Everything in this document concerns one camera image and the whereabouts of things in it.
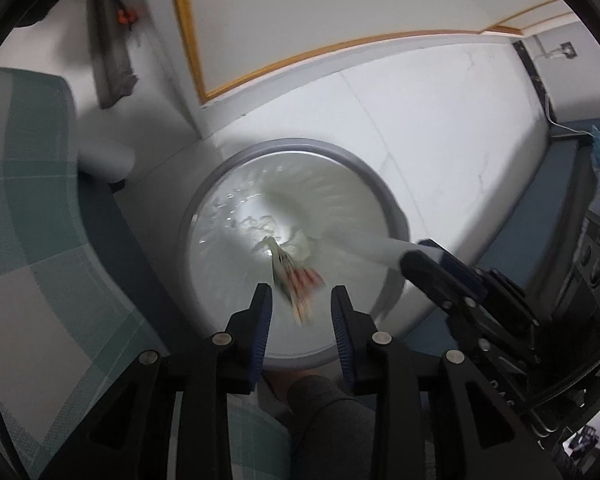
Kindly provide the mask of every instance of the gray sleeve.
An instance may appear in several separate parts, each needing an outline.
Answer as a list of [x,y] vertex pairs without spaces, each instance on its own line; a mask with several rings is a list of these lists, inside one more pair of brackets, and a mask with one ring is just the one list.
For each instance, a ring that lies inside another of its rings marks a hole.
[[294,413],[292,480],[367,480],[375,413],[320,376],[296,381],[287,394]]

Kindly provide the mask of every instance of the power outlet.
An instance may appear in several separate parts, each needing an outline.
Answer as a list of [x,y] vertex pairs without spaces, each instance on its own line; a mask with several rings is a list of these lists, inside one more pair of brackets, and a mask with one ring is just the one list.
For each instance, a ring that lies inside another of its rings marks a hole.
[[578,53],[571,44],[571,41],[568,41],[567,43],[561,43],[560,49],[562,50],[564,57],[567,59],[573,59],[574,57],[578,57]]

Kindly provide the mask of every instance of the toilet paper roll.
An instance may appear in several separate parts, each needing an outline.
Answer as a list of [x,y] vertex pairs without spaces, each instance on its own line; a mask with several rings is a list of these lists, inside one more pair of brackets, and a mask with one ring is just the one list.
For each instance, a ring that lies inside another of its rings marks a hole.
[[136,163],[136,152],[104,137],[80,139],[78,143],[78,166],[105,182],[119,182],[128,177]]

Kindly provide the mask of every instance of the metal screw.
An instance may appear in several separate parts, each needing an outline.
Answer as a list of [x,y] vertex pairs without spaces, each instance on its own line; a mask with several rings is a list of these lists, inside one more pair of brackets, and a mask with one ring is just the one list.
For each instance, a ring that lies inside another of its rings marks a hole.
[[464,354],[459,350],[447,350],[445,356],[447,361],[455,365],[464,362]]
[[391,342],[391,335],[387,332],[374,332],[371,336],[374,343],[379,345],[388,345]]
[[138,361],[143,365],[152,365],[158,360],[158,352],[146,350],[138,356]]
[[218,332],[211,338],[211,341],[214,345],[225,346],[232,341],[232,337],[227,332]]

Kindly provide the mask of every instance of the green and white checkered fabric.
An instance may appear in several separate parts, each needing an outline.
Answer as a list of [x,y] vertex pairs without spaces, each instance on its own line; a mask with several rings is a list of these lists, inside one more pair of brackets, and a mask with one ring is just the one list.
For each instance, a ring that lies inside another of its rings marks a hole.
[[[0,406],[34,479],[141,351],[166,353],[87,242],[76,171],[66,82],[0,69]],[[234,478],[287,478],[284,428],[230,407]]]

